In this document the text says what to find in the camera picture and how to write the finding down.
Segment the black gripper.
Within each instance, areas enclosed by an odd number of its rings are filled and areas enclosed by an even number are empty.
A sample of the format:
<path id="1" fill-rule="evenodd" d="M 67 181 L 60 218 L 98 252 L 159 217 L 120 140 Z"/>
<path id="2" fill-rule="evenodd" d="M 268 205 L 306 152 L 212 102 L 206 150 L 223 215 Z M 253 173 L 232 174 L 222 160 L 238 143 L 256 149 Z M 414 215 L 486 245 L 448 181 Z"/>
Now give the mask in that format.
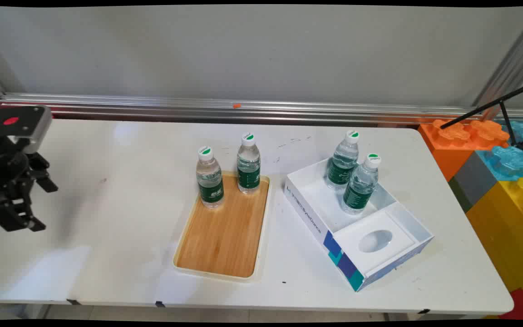
<path id="1" fill-rule="evenodd" d="M 7 232 L 27 228 L 33 232 L 46 229 L 31 209 L 30 192 L 33 182 L 17 180 L 28 170 L 29 176 L 44 191 L 58 191 L 48 169 L 49 162 L 39 153 L 24 153 L 30 140 L 20 138 L 14 143 L 7 136 L 0 137 L 0 227 Z"/>

